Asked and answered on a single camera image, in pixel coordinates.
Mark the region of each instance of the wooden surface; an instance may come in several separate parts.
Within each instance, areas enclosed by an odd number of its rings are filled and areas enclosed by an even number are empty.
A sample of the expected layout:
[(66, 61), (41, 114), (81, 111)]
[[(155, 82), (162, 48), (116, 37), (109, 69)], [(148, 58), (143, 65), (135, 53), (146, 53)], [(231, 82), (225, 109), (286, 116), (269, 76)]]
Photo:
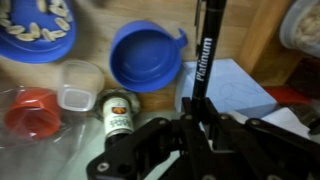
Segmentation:
[(300, 60), (300, 51), (283, 47), (277, 36), (274, 36), (260, 58), (251, 76), (262, 86), (281, 86), (285, 84)]
[[(238, 61), (237, 57), (240, 51), (243, 51), (248, 31), (252, 32), (250, 28), (258, 7), (261, 11), (261, 1), (263, 0), (228, 1), (216, 58), (233, 58)], [(102, 70), (105, 75), (105, 89), (119, 87), (108, 67), (111, 42), (121, 26), (141, 19), (156, 22), (175, 37), (178, 36), (178, 27), (183, 28), (189, 39), (189, 45), (182, 50), (183, 60), (195, 60), (193, 26), (195, 0), (74, 0), (72, 2), (78, 31), (72, 50), (58, 61), (40, 65), (23, 64), (0, 57), (2, 78), (10, 77), (18, 85), (56, 89), (58, 66), (67, 59), (80, 59), (93, 63)], [(274, 17), (273, 13), (277, 11), (271, 10), (267, 16)], [(142, 101), (143, 111), (163, 111), (174, 109), (174, 93), (175, 82), (172, 82), (161, 90), (138, 96)]]
[(249, 74), (270, 45), (291, 0), (262, 0), (237, 62)]

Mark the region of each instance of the orange container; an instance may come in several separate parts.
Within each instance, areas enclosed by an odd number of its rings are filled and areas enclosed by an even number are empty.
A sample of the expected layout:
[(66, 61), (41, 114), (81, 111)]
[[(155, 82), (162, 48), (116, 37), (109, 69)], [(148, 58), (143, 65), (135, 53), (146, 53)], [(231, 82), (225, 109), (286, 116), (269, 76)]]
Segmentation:
[(5, 115), (6, 127), (18, 136), (48, 137), (60, 128), (61, 109), (54, 91), (45, 88), (22, 90)]

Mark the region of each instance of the seed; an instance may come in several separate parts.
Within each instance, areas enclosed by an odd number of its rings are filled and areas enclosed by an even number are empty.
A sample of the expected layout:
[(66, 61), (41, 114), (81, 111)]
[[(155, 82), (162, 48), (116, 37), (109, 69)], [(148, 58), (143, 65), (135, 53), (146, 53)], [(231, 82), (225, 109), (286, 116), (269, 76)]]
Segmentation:
[(52, 42), (56, 40), (56, 38), (52, 37), (50, 31), (46, 28), (41, 30), (41, 34), (44, 37), (44, 39), (48, 42)]
[(34, 38), (30, 33), (18, 34), (16, 35), (16, 38), (21, 41), (34, 41)]
[(55, 37), (55, 38), (62, 38), (62, 37), (64, 37), (64, 36), (67, 35), (67, 33), (66, 33), (66, 32), (63, 32), (62, 30), (51, 31), (51, 34), (52, 34), (52, 36)]
[(51, 0), (51, 4), (55, 6), (60, 6), (61, 5), (61, 0)]
[(11, 21), (8, 19), (0, 19), (0, 25), (3, 27), (10, 27), (11, 26)]
[(68, 11), (64, 10), (62, 8), (59, 8), (58, 6), (50, 5), (49, 10), (58, 16), (67, 17)]
[(64, 31), (69, 31), (71, 28), (70, 25), (62, 18), (55, 18), (54, 21)]
[(73, 21), (73, 18), (72, 18), (72, 16), (71, 16), (71, 13), (70, 13), (70, 12), (68, 12), (67, 17), (65, 17), (64, 19), (65, 19), (68, 23), (70, 23), (70, 22)]
[(17, 35), (17, 34), (23, 33), (26, 30), (26, 28), (20, 25), (15, 25), (15, 26), (7, 27), (6, 30), (7, 30), (7, 33), (9, 34)]
[(65, 1), (63, 1), (63, 0), (61, 0), (61, 7), (62, 7), (62, 9), (66, 10), (66, 11), (69, 11), (67, 3)]
[(37, 6), (40, 12), (46, 13), (48, 11), (47, 3), (45, 0), (37, 0)]
[(6, 19), (6, 18), (8, 18), (8, 14), (0, 11), (0, 18)]
[(30, 28), (30, 33), (34, 38), (39, 38), (41, 36), (40, 27), (37, 23), (35, 22), (30, 23), (29, 28)]

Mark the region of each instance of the blue bowl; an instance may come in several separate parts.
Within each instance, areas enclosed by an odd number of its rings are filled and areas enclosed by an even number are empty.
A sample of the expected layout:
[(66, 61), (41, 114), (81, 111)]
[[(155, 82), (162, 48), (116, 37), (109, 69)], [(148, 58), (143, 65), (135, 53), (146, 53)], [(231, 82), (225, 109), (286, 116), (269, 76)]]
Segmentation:
[(151, 92), (169, 84), (181, 67), (186, 34), (175, 39), (155, 23), (134, 21), (116, 34), (110, 69), (116, 81), (134, 92)]
[[(60, 30), (54, 22), (58, 17), (52, 13), (41, 13), (37, 8), (36, 0), (11, 0), (11, 13), (9, 18), (15, 25), (22, 25), (29, 31), (29, 24), (36, 22), (40, 28), (47, 28), (50, 31)], [(18, 40), (14, 35), (8, 34), (4, 27), (0, 27), (0, 55), (9, 59), (31, 63), (47, 63), (64, 56), (74, 44), (76, 38), (75, 22), (69, 23), (71, 30), (65, 37), (56, 39), (54, 42), (47, 42), (43, 37), (32, 42)]]

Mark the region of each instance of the clear plastic cup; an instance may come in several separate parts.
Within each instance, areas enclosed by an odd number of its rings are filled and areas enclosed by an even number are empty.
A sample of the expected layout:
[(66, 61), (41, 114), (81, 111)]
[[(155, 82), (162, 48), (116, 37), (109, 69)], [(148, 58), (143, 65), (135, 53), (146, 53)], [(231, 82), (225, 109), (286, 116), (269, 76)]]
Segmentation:
[(59, 72), (58, 104), (71, 111), (89, 111), (104, 86), (104, 76), (94, 65), (70, 60)]

